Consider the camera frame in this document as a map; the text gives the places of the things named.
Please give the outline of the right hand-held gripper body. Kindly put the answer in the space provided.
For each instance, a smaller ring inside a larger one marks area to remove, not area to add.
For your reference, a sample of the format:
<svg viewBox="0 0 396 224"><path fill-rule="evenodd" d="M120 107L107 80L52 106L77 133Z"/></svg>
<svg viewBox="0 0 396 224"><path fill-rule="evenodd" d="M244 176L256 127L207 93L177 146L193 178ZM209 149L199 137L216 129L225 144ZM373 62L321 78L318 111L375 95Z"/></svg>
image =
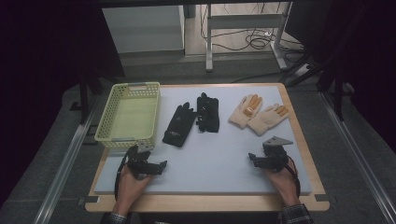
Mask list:
<svg viewBox="0 0 396 224"><path fill-rule="evenodd" d="M262 143L265 157L261 158L259 161L267 162L270 170L280 172L286 167L289 161L284 146L292 144L293 142L290 140L278 136L271 137Z"/></svg>

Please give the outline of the white cabinet panel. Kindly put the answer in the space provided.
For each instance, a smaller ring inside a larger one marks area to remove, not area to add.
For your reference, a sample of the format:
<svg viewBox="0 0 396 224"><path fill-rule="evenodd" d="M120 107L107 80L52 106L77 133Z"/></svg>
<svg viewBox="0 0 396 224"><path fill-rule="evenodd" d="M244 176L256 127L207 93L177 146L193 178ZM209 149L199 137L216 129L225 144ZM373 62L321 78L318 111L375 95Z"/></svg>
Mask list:
<svg viewBox="0 0 396 224"><path fill-rule="evenodd" d="M102 9L118 53L184 49L182 6Z"/></svg>

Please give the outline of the black stand leg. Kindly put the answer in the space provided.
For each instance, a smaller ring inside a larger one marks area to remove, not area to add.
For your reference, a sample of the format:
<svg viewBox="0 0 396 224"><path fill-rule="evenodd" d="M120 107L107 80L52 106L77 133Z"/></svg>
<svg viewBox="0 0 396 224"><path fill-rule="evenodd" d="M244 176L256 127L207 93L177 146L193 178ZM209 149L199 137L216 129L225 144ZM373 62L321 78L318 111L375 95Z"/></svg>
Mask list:
<svg viewBox="0 0 396 224"><path fill-rule="evenodd" d="M78 78L79 86L79 101L74 102L70 111L79 111L81 114L80 123L83 124L89 116L89 99L88 90L91 90L93 95L99 95L104 88L97 76L82 74Z"/></svg>

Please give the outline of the aluminium floor rail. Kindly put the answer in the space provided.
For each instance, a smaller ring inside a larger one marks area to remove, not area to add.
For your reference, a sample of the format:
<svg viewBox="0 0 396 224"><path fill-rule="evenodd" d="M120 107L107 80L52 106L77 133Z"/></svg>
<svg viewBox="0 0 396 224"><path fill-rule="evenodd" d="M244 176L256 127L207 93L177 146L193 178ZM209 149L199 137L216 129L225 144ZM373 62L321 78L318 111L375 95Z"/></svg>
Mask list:
<svg viewBox="0 0 396 224"><path fill-rule="evenodd" d="M346 148L351 154L353 161L356 163L357 168L364 179L364 182L366 183L368 189L371 191L375 202L377 203L387 223L396 224L396 206L394 205L392 199L389 197L383 185L375 176L375 173L373 172L369 163L364 158L360 147L358 146L348 127L334 112L333 102L331 98L323 92L320 92L318 96L321 98L321 101L325 105L337 132L339 132L339 134L341 135L346 145Z"/></svg>
<svg viewBox="0 0 396 224"><path fill-rule="evenodd" d="M59 169L52 180L52 183L47 191L46 197L43 200L38 212L35 216L33 224L49 224L57 202L64 190L64 185L70 175L72 167L76 161L80 148L82 146L85 135L92 123L92 119L96 113L96 108L101 100L100 96L94 96L89 104L90 112L87 118L78 125L77 130L65 152L64 158L59 166Z"/></svg>

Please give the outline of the person's left hand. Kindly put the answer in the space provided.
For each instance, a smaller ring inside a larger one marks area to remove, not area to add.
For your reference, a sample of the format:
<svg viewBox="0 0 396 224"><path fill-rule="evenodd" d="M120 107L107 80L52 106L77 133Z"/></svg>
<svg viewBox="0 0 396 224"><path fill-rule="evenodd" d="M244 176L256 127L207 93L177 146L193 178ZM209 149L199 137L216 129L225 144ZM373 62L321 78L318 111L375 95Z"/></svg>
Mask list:
<svg viewBox="0 0 396 224"><path fill-rule="evenodd" d="M125 217L152 179L153 175L147 175L141 180L136 179L132 171L125 165L120 173L118 198L112 212Z"/></svg>

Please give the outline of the white metal stand frame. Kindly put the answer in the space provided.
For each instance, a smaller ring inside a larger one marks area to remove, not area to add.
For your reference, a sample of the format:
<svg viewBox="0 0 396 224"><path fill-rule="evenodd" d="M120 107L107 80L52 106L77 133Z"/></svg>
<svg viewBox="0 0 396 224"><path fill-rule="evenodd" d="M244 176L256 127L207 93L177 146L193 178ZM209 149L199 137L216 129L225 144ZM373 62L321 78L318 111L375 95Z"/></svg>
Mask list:
<svg viewBox="0 0 396 224"><path fill-rule="evenodd" d="M281 14L252 14L252 15L219 15L213 16L211 5L207 5L207 38L205 52L205 69L207 72L213 70L212 34L213 30L219 29L247 29L247 28L275 28L276 38L270 42L272 52L276 57L277 64L281 70L287 69L287 64L282 56L280 40L286 26L290 12L291 2L288 2Z"/></svg>

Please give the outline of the pale green plastic basket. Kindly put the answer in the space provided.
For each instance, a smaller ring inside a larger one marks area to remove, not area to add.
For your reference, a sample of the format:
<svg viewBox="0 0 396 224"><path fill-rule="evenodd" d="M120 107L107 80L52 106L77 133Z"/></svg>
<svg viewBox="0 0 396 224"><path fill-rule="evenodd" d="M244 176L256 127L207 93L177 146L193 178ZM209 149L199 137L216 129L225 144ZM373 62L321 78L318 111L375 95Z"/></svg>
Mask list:
<svg viewBox="0 0 396 224"><path fill-rule="evenodd" d="M107 98L94 139L107 148L155 147L160 111L160 83L115 84Z"/></svg>

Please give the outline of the cream glove with orange palm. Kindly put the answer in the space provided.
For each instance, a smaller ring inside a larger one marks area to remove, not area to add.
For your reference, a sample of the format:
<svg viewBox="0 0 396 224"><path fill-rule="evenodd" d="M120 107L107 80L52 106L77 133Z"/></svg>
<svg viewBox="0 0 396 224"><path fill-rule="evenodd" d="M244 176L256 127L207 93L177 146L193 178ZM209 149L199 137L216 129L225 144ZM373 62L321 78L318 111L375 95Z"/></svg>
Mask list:
<svg viewBox="0 0 396 224"><path fill-rule="evenodd" d="M262 136L289 116L289 110L284 105L274 104L259 112L247 126L258 136Z"/></svg>
<svg viewBox="0 0 396 224"><path fill-rule="evenodd" d="M258 113L262 107L262 98L258 94L245 96L240 104L235 108L229 121L244 129L248 122Z"/></svg>

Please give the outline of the black tripod stand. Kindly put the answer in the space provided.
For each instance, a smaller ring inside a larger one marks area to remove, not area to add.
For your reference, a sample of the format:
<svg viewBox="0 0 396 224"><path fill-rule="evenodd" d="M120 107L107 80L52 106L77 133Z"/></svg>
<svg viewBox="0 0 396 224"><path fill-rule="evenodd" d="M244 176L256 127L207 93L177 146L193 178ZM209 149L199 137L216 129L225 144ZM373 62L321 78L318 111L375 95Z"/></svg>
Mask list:
<svg viewBox="0 0 396 224"><path fill-rule="evenodd" d="M301 66L309 59L308 55L303 56L298 60L289 70L284 71L283 77L279 80L280 83L284 84L286 87L294 87L307 79L322 73L320 76L316 88L318 91L327 91L333 84L333 112L341 121L344 120L342 113L342 99L344 95L343 91L343 79L341 73L338 71L337 57L330 56L324 62L315 65L313 68L309 69L304 74L296 77L295 79L288 81Z"/></svg>

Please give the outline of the black glove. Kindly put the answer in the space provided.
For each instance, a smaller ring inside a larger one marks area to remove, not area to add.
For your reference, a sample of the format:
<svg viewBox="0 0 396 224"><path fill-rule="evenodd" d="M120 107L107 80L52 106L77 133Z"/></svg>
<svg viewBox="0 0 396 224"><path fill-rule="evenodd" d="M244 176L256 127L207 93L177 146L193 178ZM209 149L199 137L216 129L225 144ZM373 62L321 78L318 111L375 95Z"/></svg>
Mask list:
<svg viewBox="0 0 396 224"><path fill-rule="evenodd" d="M190 108L189 102L179 105L164 132L163 142L171 146L182 147L191 131L195 118L196 113Z"/></svg>
<svg viewBox="0 0 396 224"><path fill-rule="evenodd" d="M219 100L210 98L204 92L197 98L197 121L201 132L219 131Z"/></svg>

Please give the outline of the person's right hand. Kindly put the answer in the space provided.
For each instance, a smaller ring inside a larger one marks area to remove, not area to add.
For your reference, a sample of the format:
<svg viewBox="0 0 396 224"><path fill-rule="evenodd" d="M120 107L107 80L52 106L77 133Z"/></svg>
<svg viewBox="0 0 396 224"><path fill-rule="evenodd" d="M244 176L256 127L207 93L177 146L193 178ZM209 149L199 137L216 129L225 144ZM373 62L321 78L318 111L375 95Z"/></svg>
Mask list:
<svg viewBox="0 0 396 224"><path fill-rule="evenodd" d="M297 193L297 184L291 172L286 168L277 173L271 170L264 170L263 172L268 176L285 206L293 206L301 203Z"/></svg>

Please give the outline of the light grey foam mat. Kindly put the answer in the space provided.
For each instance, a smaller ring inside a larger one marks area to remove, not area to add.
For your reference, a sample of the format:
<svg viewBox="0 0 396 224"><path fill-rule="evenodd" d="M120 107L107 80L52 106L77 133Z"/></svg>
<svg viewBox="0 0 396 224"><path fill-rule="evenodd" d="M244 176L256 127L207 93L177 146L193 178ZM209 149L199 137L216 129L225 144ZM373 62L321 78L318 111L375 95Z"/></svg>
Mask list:
<svg viewBox="0 0 396 224"><path fill-rule="evenodd" d="M261 157L262 143L273 136L293 142L292 145L286 145L285 149L297 165L302 193L311 193L312 188L289 119L280 122L262 136L249 128L240 129L229 121L242 98L251 93L262 97L264 105L285 104L286 98L282 95L280 86L161 86L160 92L155 147L148 159L153 163L167 161L167 165L163 174L147 187L148 194L270 194L274 190L273 186L262 171L254 166L248 153ZM197 127L193 127L182 147L165 144L164 132L177 107L186 102L194 105L203 92L219 100L219 131L202 133ZM94 188L95 192L113 191L116 172L127 149L128 147L108 149L109 155Z"/></svg>

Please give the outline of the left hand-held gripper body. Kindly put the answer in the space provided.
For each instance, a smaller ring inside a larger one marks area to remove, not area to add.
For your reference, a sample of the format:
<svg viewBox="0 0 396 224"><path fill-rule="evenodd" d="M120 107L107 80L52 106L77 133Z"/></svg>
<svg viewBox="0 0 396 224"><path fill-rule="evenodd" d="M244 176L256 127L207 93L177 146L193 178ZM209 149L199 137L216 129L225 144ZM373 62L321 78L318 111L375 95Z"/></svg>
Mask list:
<svg viewBox="0 0 396 224"><path fill-rule="evenodd" d="M127 166L132 171L134 177L141 180L146 176L146 169L149 167L156 167L154 163L148 163L150 155L149 151L139 153L138 146L130 147L127 150Z"/></svg>

